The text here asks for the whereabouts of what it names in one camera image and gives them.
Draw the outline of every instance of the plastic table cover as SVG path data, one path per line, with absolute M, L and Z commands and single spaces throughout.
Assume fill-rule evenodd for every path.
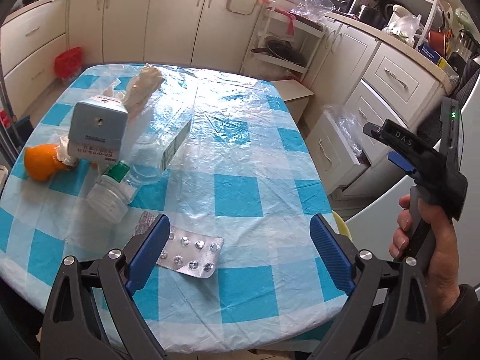
M 43 117 L 27 146 L 58 142 L 68 134 L 77 101 L 101 94 L 117 78 L 115 92 L 125 91 L 141 67 L 87 69 Z M 346 296 L 310 240 L 316 213 L 336 225 L 283 100 L 266 81 L 160 68 L 165 100 L 196 95 L 192 132 L 162 179 L 142 187 L 122 222 L 112 225 L 84 200 L 98 177 L 96 166 L 81 160 L 74 171 L 39 183 L 28 178 L 21 154 L 0 200 L 1 276 L 44 311 L 64 256 L 100 258 L 128 242 L 144 210 L 163 212 L 176 227 L 225 239 L 211 278 L 157 266 L 135 294 L 165 350 L 224 352 L 289 338 L 283 349 L 312 350 Z M 119 342 L 101 290 L 95 298 L 107 333 Z

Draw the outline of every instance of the black sleeve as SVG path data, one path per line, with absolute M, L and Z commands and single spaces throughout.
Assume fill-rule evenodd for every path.
M 437 321 L 440 360 L 478 359 L 480 350 L 480 306 L 474 289 L 460 285 L 460 296 Z

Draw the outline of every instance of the white drawer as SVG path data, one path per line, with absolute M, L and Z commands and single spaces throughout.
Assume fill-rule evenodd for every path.
M 66 49 L 64 34 L 35 51 L 5 76 L 8 98 L 17 118 L 55 79 L 55 57 Z
M 65 33 L 67 0 L 33 8 L 2 26 L 0 51 L 3 75 L 35 50 Z
M 382 44 L 363 76 L 410 126 L 440 85 L 428 72 L 392 47 Z
M 318 119 L 306 144 L 327 195 L 339 186 L 349 185 L 368 168 L 358 161 L 327 112 Z
M 346 102 L 345 110 L 354 114 L 362 127 L 367 122 L 381 126 L 386 119 L 406 127 L 395 111 L 363 80 Z M 388 153 L 387 146 L 368 135 L 361 136 L 361 144 L 371 166 L 375 166 Z

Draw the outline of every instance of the kitchen wipes box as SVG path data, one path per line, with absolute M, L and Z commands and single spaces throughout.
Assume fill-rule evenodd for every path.
M 127 120 L 128 111 L 113 97 L 79 101 L 71 118 L 68 154 L 99 164 L 116 163 Z

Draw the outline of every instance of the pill blister pack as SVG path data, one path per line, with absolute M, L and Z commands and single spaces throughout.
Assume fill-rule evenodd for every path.
M 133 235 L 147 231 L 155 217 L 144 211 Z M 223 238 L 192 233 L 170 225 L 169 240 L 160 253 L 157 265 L 196 278 L 209 278 L 217 268 Z

